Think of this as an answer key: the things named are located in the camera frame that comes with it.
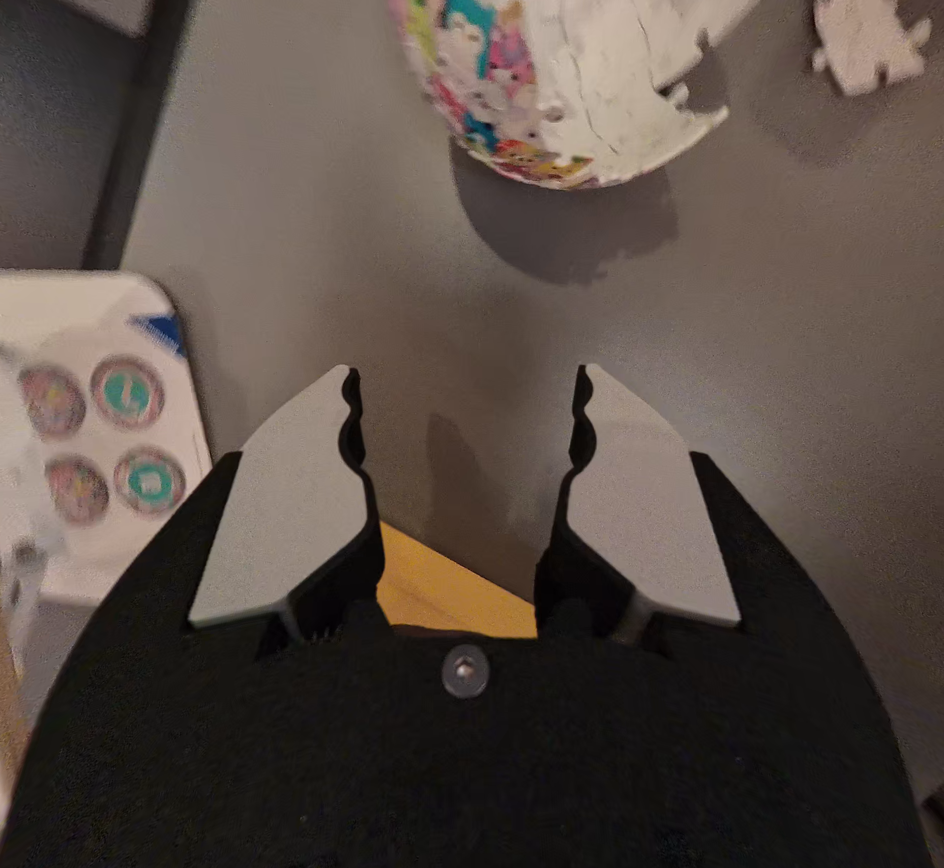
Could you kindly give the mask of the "colourful puzzle ball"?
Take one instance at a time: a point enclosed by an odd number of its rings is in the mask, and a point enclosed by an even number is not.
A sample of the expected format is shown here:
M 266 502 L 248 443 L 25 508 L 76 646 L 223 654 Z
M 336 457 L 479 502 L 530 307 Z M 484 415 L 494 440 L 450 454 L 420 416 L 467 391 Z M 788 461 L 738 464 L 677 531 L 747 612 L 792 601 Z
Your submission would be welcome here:
M 620 185 L 719 126 L 685 77 L 759 0 L 387 0 L 452 142 L 551 190 Z

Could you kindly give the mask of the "joined white puzzle pieces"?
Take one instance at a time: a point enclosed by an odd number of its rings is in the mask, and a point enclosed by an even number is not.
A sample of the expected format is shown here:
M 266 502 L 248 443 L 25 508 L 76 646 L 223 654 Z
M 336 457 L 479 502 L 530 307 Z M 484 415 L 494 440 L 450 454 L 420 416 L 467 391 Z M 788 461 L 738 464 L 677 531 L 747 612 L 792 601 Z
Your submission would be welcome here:
M 819 45 L 811 56 L 816 73 L 827 72 L 844 97 L 870 95 L 910 82 L 926 68 L 922 49 L 933 22 L 902 23 L 899 0 L 812 0 Z

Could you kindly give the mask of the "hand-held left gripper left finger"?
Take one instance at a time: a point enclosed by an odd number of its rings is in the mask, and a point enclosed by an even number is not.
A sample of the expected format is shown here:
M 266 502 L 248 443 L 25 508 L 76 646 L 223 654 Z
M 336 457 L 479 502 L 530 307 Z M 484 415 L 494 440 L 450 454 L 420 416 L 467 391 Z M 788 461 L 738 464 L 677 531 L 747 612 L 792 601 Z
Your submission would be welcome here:
M 385 555 L 361 418 L 360 374 L 338 365 L 247 439 L 191 626 L 277 618 L 290 638 L 313 640 L 376 600 Z

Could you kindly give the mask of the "white printed sheet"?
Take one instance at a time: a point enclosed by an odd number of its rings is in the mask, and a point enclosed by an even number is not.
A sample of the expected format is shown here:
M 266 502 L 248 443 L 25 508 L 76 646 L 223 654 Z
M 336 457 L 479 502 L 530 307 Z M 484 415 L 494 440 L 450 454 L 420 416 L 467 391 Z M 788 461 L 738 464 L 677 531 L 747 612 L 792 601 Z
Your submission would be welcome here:
M 180 321 L 121 272 L 2 271 L 8 602 L 101 602 L 211 467 Z

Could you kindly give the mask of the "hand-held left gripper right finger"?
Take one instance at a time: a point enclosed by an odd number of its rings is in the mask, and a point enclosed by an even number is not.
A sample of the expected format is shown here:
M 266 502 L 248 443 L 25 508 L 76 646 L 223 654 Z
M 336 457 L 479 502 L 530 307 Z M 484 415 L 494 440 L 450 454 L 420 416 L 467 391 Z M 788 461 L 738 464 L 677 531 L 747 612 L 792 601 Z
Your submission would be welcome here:
M 569 470 L 549 545 L 535 570 L 537 630 L 566 602 L 591 633 L 628 641 L 656 616 L 740 624 L 729 578 L 685 441 L 601 366 L 578 368 Z

